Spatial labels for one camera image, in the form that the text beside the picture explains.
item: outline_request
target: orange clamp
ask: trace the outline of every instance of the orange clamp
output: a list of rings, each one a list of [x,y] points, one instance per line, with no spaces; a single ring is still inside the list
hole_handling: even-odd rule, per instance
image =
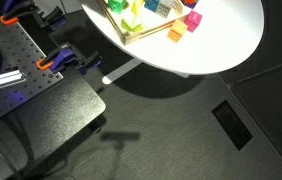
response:
[[[44,59],[40,59],[40,60],[37,62],[38,68],[39,68],[40,70],[42,70],[42,71],[48,69],[48,68],[53,64],[53,62],[49,62],[49,63],[47,63],[46,65],[41,66],[41,62],[42,62],[43,60],[44,60]]]
[[[12,18],[12,19],[9,19],[9,20],[4,20],[4,16],[0,16],[0,21],[6,26],[10,26],[14,23],[19,22],[19,18],[15,17],[15,18]]]

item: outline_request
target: white round table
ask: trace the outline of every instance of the white round table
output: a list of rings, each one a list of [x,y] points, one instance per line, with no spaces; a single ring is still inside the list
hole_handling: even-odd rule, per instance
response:
[[[178,43],[167,38],[167,28],[124,45],[97,0],[80,2],[95,26],[135,58],[112,76],[124,74],[124,68],[132,69],[138,62],[178,74],[221,72],[242,63],[255,51],[264,28],[261,0],[200,0],[194,8],[203,16],[199,27],[194,33],[186,31]]]

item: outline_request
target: gray carpet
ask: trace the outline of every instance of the gray carpet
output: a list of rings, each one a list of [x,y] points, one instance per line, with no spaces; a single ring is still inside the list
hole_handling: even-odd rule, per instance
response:
[[[32,179],[282,179],[282,159],[216,74],[175,74],[146,64],[111,85],[103,75],[131,57],[111,45],[80,11],[55,37],[104,62],[86,75],[107,104],[98,134],[85,129],[47,158]],[[253,135],[241,151],[212,110],[227,100]]]

